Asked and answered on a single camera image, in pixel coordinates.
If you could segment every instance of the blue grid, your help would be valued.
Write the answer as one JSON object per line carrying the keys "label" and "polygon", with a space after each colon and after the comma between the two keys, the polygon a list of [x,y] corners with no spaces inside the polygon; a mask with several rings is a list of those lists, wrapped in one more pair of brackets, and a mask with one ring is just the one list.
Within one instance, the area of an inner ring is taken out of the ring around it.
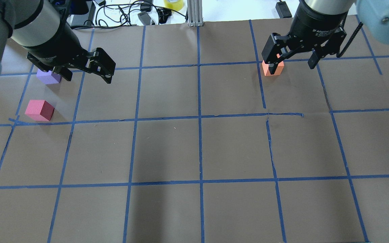
{"label": "blue grid", "polygon": [[[199,184],[200,186],[200,206],[201,206],[201,212],[200,212],[200,224],[201,224],[201,242],[205,242],[205,234],[204,234],[204,202],[203,202],[203,184],[204,183],[249,183],[249,182],[275,182],[275,189],[276,189],[276,196],[277,196],[277,202],[278,202],[278,211],[279,211],[279,218],[280,218],[280,225],[282,230],[282,237],[283,241],[286,243],[286,231],[285,231],[285,223],[283,219],[283,212],[281,207],[281,199],[280,199],[280,192],[279,192],[279,182],[285,182],[285,181],[315,181],[315,180],[348,180],[350,184],[350,188],[352,191],[352,196],[355,203],[355,208],[357,210],[358,218],[360,220],[361,229],[363,232],[364,240],[366,242],[369,241],[365,227],[364,222],[362,219],[362,215],[358,206],[358,199],[357,195],[355,193],[354,187],[353,187],[353,179],[370,179],[370,178],[389,178],[389,174],[385,175],[351,175],[349,171],[349,167],[347,165],[347,160],[345,156],[345,152],[341,143],[340,133],[337,128],[337,124],[335,122],[334,114],[336,113],[349,113],[349,112],[385,112],[389,111],[389,108],[386,109],[366,109],[366,110],[334,110],[331,107],[331,104],[328,99],[327,90],[324,84],[324,80],[322,77],[322,73],[320,70],[319,65],[317,65],[317,70],[319,74],[319,78],[321,81],[321,85],[324,89],[324,94],[326,97],[326,102],[329,107],[329,113],[332,118],[333,126],[336,132],[337,140],[340,146],[341,155],[343,158],[343,163],[346,169],[346,176],[337,176],[337,177],[293,177],[293,178],[279,178],[277,177],[277,172],[274,165],[274,157],[273,157],[273,149],[271,148],[271,135],[270,135],[270,127],[269,127],[269,121],[266,121],[266,129],[267,129],[267,135],[268,135],[268,145],[270,148],[270,158],[271,158],[271,165],[273,169],[273,178],[256,178],[256,179],[229,179],[229,180],[204,180],[203,179],[203,169],[202,169],[202,119],[203,118],[213,118],[213,117],[248,117],[248,116],[269,116],[269,115],[296,115],[304,117],[304,114],[302,113],[296,113],[296,112],[289,112],[289,113],[251,113],[251,114],[227,114],[227,115],[202,115],[201,114],[201,66],[215,66],[215,65],[239,65],[239,64],[259,64],[262,62],[262,60],[259,60],[258,53],[257,53],[257,46],[255,41],[255,35],[253,31],[253,25],[252,21],[249,20],[250,25],[250,31],[252,34],[253,39],[253,46],[255,51],[255,59],[256,61],[247,61],[247,62],[225,62],[225,63],[201,63],[201,57],[200,57],[200,36],[199,36],[199,27],[197,27],[197,52],[198,52],[198,62],[196,64],[188,64],[188,65],[168,65],[168,66],[142,66],[143,61],[143,54],[144,54],[144,45],[145,45],[145,31],[146,28],[144,26],[143,32],[142,32],[142,46],[141,46],[141,56],[140,56],[140,64],[138,67],[124,67],[124,68],[116,68],[116,70],[139,70],[139,80],[138,80],[138,89],[137,89],[137,99],[136,99],[136,114],[135,118],[131,119],[110,119],[110,120],[76,120],[77,115],[77,109],[79,106],[80,96],[82,93],[82,86],[85,78],[85,73],[82,74],[82,80],[79,87],[79,93],[77,97],[76,107],[73,115],[73,120],[70,122],[61,122],[61,123],[26,123],[19,120],[19,112],[20,107],[23,102],[23,98],[26,92],[26,88],[28,86],[29,80],[31,75],[36,74],[35,72],[32,72],[33,66],[31,66],[31,69],[29,73],[19,73],[19,74],[2,74],[1,76],[16,76],[16,75],[28,75],[22,96],[20,98],[19,104],[17,106],[16,110],[16,119],[10,118],[9,121],[12,122],[12,124],[0,124],[0,127],[11,127],[11,132],[9,134],[8,140],[6,142],[6,146],[3,150],[1,159],[0,159],[0,169],[2,166],[2,163],[4,161],[4,157],[7,151],[7,148],[9,146],[12,134],[14,132],[14,129],[16,126],[58,126],[58,125],[68,125],[71,124],[71,132],[68,139],[67,144],[67,150],[64,157],[63,162],[63,168],[61,171],[60,176],[60,182],[58,185],[24,185],[24,186],[0,186],[0,189],[34,189],[34,188],[58,188],[57,197],[55,200],[55,206],[54,206],[54,212],[52,215],[52,221],[51,226],[49,229],[48,234],[48,243],[51,241],[54,221],[57,213],[58,203],[59,203],[59,197],[60,192],[62,188],[83,188],[83,187],[114,187],[114,186],[127,186],[128,187],[128,194],[127,194],[127,202],[126,202],[126,213],[125,213],[125,224],[123,229],[123,242],[125,243],[127,240],[127,227],[128,227],[128,212],[130,209],[130,195],[131,195],[131,187],[132,186],[150,186],[150,185],[179,185],[179,184]],[[369,40],[362,29],[364,38],[366,40],[366,43],[369,47],[369,50],[371,52],[371,56],[366,57],[342,57],[342,58],[333,58],[328,57],[324,58],[324,60],[353,60],[353,59],[373,59],[374,63],[379,71],[379,74],[382,75],[382,71],[377,63],[378,58],[389,58],[389,55],[383,55],[383,56],[376,56],[374,52],[372,51],[372,48],[370,46]],[[94,30],[91,33],[90,42],[88,50],[91,49],[92,40],[94,36]],[[295,62],[295,61],[307,61],[308,59],[293,59],[293,60],[285,60],[285,62]],[[187,67],[187,66],[197,66],[198,67],[198,108],[199,108],[199,114],[198,116],[176,116],[176,117],[152,117],[152,118],[138,118],[138,111],[139,111],[139,94],[140,94],[140,87],[141,87],[141,75],[142,75],[142,69],[151,69],[151,68],[175,68],[175,67]],[[265,99],[264,99],[264,93],[263,93],[263,86],[262,86],[262,80],[261,80],[261,71],[259,65],[258,67],[258,78],[259,78],[259,85],[261,90],[261,98],[262,98],[262,104],[264,108],[266,108]],[[135,150],[135,143],[136,143],[136,129],[137,129],[137,122],[140,120],[173,120],[173,119],[198,119],[199,120],[199,180],[183,180],[183,181],[161,181],[161,182],[143,182],[143,183],[134,183],[132,182],[132,174],[133,174],[133,163],[134,163],[134,150]],[[133,142],[132,142],[132,151],[131,151],[131,162],[130,162],[130,173],[129,173],[129,181],[128,183],[99,183],[99,184],[64,184],[63,183],[63,177],[65,172],[65,167],[67,164],[67,158],[70,151],[70,144],[71,144],[71,138],[73,135],[74,127],[76,124],[83,124],[83,123],[116,123],[116,122],[134,122],[134,133],[133,133]]]}

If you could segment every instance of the metal bracket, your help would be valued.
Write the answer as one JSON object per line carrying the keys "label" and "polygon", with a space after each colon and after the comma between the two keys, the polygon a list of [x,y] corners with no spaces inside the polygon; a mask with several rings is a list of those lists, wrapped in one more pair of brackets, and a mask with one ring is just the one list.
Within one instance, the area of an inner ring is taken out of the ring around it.
{"label": "metal bracket", "polygon": [[187,0],[188,26],[204,26],[202,0]]}

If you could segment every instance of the screw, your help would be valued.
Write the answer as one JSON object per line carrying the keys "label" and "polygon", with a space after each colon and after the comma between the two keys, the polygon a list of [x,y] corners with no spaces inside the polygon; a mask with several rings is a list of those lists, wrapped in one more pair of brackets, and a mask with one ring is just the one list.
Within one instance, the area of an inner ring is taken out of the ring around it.
{"label": "screw", "polygon": [[389,22],[389,17],[385,17],[385,18],[382,19],[382,23],[383,24],[386,24],[388,22]]}

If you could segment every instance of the white floor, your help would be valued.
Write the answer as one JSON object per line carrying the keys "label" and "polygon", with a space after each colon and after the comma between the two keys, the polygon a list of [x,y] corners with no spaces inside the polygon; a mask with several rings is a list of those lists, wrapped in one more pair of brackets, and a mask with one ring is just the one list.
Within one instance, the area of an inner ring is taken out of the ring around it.
{"label": "white floor", "polygon": [[[153,0],[156,6],[164,6],[165,0]],[[180,10],[185,14],[187,10],[187,0],[184,7]],[[134,0],[107,0],[106,4],[123,4],[132,3]],[[202,10],[204,21],[233,21],[233,20],[259,20],[259,19],[278,19],[279,16],[275,9],[277,0],[203,0]],[[295,14],[298,8],[299,0],[286,0],[292,15]],[[137,18],[139,12],[135,11],[131,14],[132,24],[142,25]],[[355,5],[349,11],[349,14],[356,14]],[[121,13],[118,10],[106,9],[106,14],[115,20],[119,19]],[[157,15],[155,11],[151,11],[151,18],[157,23]],[[103,14],[103,9],[98,13],[98,19],[105,20],[110,26],[118,25],[112,21],[107,20]],[[184,17],[173,14],[168,19],[168,24],[184,23]]]}

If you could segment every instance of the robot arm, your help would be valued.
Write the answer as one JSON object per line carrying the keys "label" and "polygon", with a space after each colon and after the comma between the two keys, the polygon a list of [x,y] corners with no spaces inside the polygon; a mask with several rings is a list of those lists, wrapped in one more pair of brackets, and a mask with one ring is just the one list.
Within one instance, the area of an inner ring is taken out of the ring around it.
{"label": "robot arm", "polygon": [[353,3],[373,36],[389,44],[389,0],[300,0],[290,31],[284,36],[272,33],[262,51],[270,73],[296,53],[313,51],[311,69],[326,55],[338,54],[346,37],[342,23]]}
{"label": "robot arm", "polygon": [[0,60],[11,37],[28,50],[28,60],[42,71],[70,81],[69,68],[77,68],[111,83],[115,62],[102,48],[88,52],[81,47],[66,22],[70,6],[71,0],[0,0]]}

